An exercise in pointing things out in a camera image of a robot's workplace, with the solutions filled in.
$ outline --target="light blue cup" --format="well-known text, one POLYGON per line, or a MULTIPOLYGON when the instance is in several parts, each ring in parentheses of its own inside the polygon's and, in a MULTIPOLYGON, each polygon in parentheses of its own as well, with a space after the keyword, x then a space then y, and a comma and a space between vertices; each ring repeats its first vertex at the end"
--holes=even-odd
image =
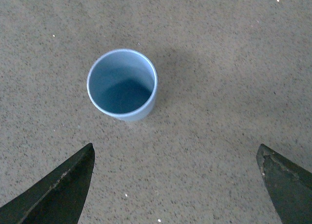
POLYGON ((152 111, 157 83, 157 72, 146 56, 130 49, 117 49, 92 65, 87 89, 101 112, 128 122, 141 120, 152 111))

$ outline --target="cup bottom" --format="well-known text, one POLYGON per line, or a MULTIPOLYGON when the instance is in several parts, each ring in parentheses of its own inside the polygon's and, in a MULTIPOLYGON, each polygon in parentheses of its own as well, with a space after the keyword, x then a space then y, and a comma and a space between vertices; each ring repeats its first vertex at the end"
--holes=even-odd
POLYGON ((98 105, 108 112, 125 114, 144 105, 151 94, 151 91, 138 81, 128 79, 105 90, 98 105))

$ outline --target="speckled floor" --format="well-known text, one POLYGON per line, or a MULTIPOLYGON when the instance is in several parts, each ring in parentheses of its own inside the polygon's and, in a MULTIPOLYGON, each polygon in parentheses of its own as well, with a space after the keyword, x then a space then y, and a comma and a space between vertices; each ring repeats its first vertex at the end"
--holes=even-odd
POLYGON ((255 155, 312 171, 311 0, 0 1, 0 206, 92 142, 81 224, 281 223, 255 155), (86 90, 123 47, 158 71, 140 122, 86 90))

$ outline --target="cup rim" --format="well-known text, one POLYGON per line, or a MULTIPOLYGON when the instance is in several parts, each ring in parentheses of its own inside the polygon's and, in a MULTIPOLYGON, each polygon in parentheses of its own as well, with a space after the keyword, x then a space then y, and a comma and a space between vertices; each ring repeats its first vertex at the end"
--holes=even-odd
POLYGON ((133 49, 129 49, 129 48, 119 48, 119 49, 114 49, 114 50, 111 50, 105 54, 103 54, 101 57, 99 57, 95 62, 94 64, 92 65, 90 71, 89 71, 89 74, 88 74, 88 78, 87 78, 87 90, 88 90, 88 95, 89 95, 89 98, 90 100, 92 101, 92 103, 95 105, 95 107, 100 110, 102 113, 105 113, 111 117, 115 117, 115 118, 126 118, 126 117, 131 117, 133 115, 136 115, 138 113, 140 113, 144 108, 146 108, 155 98, 155 95, 156 95, 156 92, 157 92, 157 86, 158 86, 158 77, 157 77, 157 72, 156 72, 156 69, 153 65, 153 63, 145 56, 143 55, 142 53, 136 51, 136 50, 133 50, 133 49), (91 77, 91 74, 93 72, 93 70, 95 69, 95 67, 97 66, 97 64, 102 60, 104 59, 106 56, 109 56, 113 53, 118 53, 118 52, 131 52, 131 53, 134 53, 134 54, 137 54, 139 56, 141 56, 142 58, 144 58, 148 64, 150 65, 150 67, 152 68, 153 70, 153 75, 154 75, 154 87, 153 87, 153 91, 151 93, 151 95, 149 96, 148 100, 139 108, 137 108, 136 110, 134 111, 131 111, 131 112, 128 112, 128 113, 113 113, 113 112, 109 112, 109 111, 106 111, 104 110, 103 108, 101 108, 92 98, 92 95, 90 93, 90 88, 89 88, 89 84, 90 84, 90 77, 91 77))

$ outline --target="plastic cup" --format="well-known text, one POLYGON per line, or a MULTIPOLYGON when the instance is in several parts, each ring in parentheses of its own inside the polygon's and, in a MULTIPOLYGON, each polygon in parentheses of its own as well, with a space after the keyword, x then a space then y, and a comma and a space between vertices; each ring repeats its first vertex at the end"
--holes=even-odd
POLYGON ((128 122, 141 120, 152 111, 157 83, 157 72, 146 56, 131 49, 116 49, 92 65, 87 89, 101 112, 128 122))

